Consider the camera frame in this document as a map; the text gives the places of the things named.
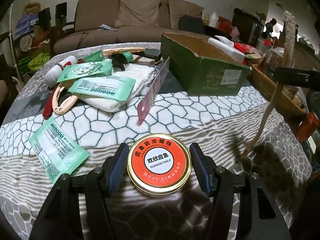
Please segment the green cardboard box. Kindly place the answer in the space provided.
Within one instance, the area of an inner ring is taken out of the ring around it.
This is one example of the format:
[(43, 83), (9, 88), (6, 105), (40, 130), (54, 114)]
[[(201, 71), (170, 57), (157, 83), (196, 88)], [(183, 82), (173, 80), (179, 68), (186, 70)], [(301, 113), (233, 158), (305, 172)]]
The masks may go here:
[(237, 95), (250, 71), (207, 41), (188, 35), (163, 33), (161, 55), (191, 96)]

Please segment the wooden back scratcher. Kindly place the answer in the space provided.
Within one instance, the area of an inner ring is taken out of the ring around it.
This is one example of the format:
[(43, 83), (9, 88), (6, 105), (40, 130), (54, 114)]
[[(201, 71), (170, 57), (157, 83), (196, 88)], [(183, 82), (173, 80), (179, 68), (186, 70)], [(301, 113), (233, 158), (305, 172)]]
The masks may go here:
[(138, 52), (145, 51), (145, 48), (144, 47), (124, 47), (124, 48), (104, 49), (103, 54), (104, 55), (121, 54), (127, 51), (130, 53), (138, 53)]

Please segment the patterned table blanket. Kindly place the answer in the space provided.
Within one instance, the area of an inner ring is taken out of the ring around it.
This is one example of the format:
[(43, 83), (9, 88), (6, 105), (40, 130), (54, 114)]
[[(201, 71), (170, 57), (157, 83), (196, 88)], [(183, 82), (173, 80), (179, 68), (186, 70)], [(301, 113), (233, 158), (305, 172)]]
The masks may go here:
[[(29, 144), (44, 123), (50, 91), (44, 76), (67, 54), (57, 55), (28, 81), (1, 126), (1, 211), (21, 239), (28, 239), (36, 216), (52, 188)], [(123, 110), (106, 113), (78, 102), (55, 120), (83, 147), (89, 158), (76, 171), (86, 174), (114, 154), (119, 144), (132, 145), (150, 133), (171, 134), (186, 145), (196, 142), (217, 165), (236, 174), (257, 172), (275, 198), (288, 226), (299, 209), (312, 167), (301, 144), (276, 111), (268, 117), (254, 151), (239, 156), (256, 133), (267, 102), (251, 86), (236, 96), (189, 96), (168, 75), (149, 114), (137, 123), (139, 99)], [(212, 201), (195, 174), (179, 191), (156, 197), (139, 191), (129, 177), (107, 200), (119, 239), (199, 239)]]

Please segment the green tea packet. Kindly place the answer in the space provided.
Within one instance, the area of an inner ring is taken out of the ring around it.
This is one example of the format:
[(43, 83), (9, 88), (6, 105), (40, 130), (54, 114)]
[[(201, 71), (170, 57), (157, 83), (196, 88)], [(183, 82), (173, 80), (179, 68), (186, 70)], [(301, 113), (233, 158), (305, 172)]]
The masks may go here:
[(112, 61), (107, 59), (100, 62), (73, 64), (64, 68), (58, 82), (79, 79), (88, 76), (109, 76), (112, 73)]

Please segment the red snack bag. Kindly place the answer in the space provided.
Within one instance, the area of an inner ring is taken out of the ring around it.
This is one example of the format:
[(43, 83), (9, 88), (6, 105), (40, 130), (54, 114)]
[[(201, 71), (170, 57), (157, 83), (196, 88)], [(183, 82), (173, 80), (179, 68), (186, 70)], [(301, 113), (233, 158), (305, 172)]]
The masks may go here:
[(263, 57), (263, 53), (259, 49), (244, 43), (234, 42), (234, 48), (244, 53), (248, 59), (260, 59)]

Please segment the beige wrapped bar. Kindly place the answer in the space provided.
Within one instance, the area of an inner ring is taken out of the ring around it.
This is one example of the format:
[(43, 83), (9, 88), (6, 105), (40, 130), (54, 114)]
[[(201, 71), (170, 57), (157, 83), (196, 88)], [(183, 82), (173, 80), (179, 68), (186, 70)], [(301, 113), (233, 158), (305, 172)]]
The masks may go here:
[(149, 66), (149, 67), (153, 67), (155, 65), (154, 59), (149, 59), (147, 57), (143, 57), (143, 56), (135, 55), (135, 54), (133, 54), (132, 56), (133, 56), (133, 59), (131, 60), (131, 63), (145, 65), (145, 66)]

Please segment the white folded towel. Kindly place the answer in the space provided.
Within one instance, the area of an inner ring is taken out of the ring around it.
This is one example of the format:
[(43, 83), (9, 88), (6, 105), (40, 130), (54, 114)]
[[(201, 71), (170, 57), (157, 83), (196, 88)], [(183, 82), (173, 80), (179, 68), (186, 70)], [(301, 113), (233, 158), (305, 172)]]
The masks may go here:
[(101, 93), (94, 95), (80, 94), (79, 99), (85, 103), (109, 113), (115, 113), (137, 97), (154, 76), (153, 67), (129, 64), (124, 71), (115, 71), (108, 77), (89, 77), (99, 90), (111, 92), (108, 99)]

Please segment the round white clock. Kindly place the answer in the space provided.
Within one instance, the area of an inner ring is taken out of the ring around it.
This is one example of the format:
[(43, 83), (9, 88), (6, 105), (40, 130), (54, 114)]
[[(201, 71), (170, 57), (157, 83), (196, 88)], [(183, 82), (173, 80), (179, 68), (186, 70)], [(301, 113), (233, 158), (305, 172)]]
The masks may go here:
[(20, 50), (27, 52), (33, 45), (33, 37), (30, 34), (25, 34), (20, 39)]

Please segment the mint wet wipes pack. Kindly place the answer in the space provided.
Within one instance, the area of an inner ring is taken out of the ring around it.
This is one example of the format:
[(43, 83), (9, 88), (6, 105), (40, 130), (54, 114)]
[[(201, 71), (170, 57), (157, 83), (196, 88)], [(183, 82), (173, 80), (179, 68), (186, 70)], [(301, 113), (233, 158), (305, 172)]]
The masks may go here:
[(135, 83), (135, 79), (129, 77), (84, 77), (75, 81), (68, 91), (110, 100), (125, 101), (131, 94)]

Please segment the brown sofa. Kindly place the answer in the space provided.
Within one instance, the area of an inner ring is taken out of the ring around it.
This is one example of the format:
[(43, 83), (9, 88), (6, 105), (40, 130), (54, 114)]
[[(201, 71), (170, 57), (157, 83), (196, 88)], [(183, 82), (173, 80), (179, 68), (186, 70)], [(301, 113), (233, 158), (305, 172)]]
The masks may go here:
[(126, 42), (160, 42), (163, 33), (201, 38), (203, 7), (183, 0), (79, 0), (74, 33), (59, 39), (54, 53)]

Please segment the red handled tool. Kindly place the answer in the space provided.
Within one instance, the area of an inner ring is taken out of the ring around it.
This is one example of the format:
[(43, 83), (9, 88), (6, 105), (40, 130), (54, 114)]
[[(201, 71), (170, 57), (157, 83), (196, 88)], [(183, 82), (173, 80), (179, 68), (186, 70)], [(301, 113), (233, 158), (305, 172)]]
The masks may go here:
[(53, 113), (52, 100), (53, 100), (54, 93), (55, 93), (55, 90), (53, 90), (53, 92), (49, 96), (47, 103), (44, 107), (44, 110), (42, 113), (44, 120), (48, 120), (52, 116), (52, 113)]

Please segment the white jug on shelf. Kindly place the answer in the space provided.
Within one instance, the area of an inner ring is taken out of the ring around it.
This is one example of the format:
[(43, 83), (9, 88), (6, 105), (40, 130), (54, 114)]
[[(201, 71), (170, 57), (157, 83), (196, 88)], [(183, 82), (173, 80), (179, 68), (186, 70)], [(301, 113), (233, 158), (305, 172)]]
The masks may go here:
[(217, 20), (218, 20), (218, 15), (216, 12), (212, 12), (210, 18), (209, 18), (209, 23), (208, 26), (215, 28), (217, 26)]

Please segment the orange lid gold tin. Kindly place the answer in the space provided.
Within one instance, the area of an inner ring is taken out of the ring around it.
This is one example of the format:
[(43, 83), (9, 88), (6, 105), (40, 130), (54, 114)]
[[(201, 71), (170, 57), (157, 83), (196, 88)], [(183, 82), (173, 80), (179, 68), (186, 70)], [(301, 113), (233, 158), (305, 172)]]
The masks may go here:
[(140, 191), (155, 196), (182, 188), (192, 170), (191, 154), (176, 137), (164, 133), (138, 139), (127, 157), (127, 172)]

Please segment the worn wooden stick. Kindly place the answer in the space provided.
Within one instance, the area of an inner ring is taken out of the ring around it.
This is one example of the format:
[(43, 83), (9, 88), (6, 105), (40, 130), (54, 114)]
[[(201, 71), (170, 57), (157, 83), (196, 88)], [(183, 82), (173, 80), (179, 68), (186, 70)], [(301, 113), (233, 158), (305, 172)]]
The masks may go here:
[[(281, 61), (281, 66), (287, 68), (291, 66), (291, 62), (293, 58), (293, 51), (294, 51), (295, 40), (296, 40), (296, 20), (295, 20), (295, 17), (291, 14), (291, 12), (287, 10), (284, 12), (284, 16), (285, 16), (285, 42), (284, 42), (284, 56)], [(265, 112), (263, 114), (259, 129), (256, 135), (251, 141), (249, 141), (246, 144), (246, 147), (241, 155), (243, 158), (248, 156), (250, 151), (253, 149), (255, 143), (260, 138), (262, 131), (265, 127), (266, 121), (268, 119), (268, 116), (270, 115), (272, 110), (276, 107), (277, 102), (281, 98), (282, 90), (284, 88), (284, 82), (279, 81), (279, 79), (276, 78), (276, 74), (274, 74), (273, 76), (274, 76), (274, 79), (276, 80), (276, 85), (274, 87), (272, 98), (267, 108), (265, 109)]]

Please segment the pink white long package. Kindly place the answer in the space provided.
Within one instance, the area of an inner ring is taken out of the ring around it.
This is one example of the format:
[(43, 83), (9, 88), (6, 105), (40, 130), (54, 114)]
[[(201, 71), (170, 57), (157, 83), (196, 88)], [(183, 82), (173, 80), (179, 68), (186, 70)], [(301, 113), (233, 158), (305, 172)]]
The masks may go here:
[(142, 98), (142, 100), (140, 100), (139, 104), (137, 105), (137, 114), (138, 114), (137, 124), (139, 126), (143, 123), (146, 116), (148, 115), (156, 99), (156, 96), (158, 95), (161, 89), (161, 86), (167, 76), (167, 73), (169, 71), (169, 60), (170, 58), (167, 58), (164, 61), (163, 66), (161, 66), (161, 68), (159, 69), (153, 83), (148, 88), (147, 93), (144, 95), (144, 98)]

